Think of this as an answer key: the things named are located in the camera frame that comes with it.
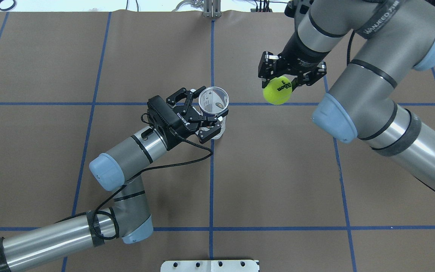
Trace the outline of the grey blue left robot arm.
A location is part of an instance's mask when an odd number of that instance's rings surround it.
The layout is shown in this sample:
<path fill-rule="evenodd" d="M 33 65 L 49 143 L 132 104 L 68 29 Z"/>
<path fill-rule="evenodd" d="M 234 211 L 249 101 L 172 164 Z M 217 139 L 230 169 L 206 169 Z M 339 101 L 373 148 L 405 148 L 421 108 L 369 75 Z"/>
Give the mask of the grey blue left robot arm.
<path fill-rule="evenodd" d="M 88 163 L 141 127 L 143 104 L 171 88 L 125 88 L 112 102 L 95 87 L 0 84 L 0 237 L 4 243 L 87 209 L 108 193 Z"/>

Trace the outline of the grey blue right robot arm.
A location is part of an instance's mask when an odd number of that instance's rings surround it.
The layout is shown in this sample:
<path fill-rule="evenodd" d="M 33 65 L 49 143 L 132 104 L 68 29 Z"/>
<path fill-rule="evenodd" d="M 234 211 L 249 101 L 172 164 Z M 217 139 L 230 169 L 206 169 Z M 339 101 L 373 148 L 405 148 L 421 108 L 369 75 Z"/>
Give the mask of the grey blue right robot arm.
<path fill-rule="evenodd" d="M 291 0 L 285 15 L 295 31 L 279 54 L 264 51 L 263 88 L 283 75 L 288 85 L 312 85 L 325 57 L 350 31 L 365 39 L 326 92 L 312 121 L 338 141 L 358 138 L 390 157 L 435 192 L 435 131 L 390 94 L 410 70 L 435 66 L 435 6 L 425 0 Z"/>

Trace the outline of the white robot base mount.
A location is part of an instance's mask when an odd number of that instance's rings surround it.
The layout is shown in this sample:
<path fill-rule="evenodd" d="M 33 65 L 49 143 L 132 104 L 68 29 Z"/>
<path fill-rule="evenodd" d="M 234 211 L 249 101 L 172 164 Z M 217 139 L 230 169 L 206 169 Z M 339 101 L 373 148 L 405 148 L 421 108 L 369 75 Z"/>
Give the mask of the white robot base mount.
<path fill-rule="evenodd" d="M 260 272 L 258 260 L 169 260 L 161 272 Z"/>

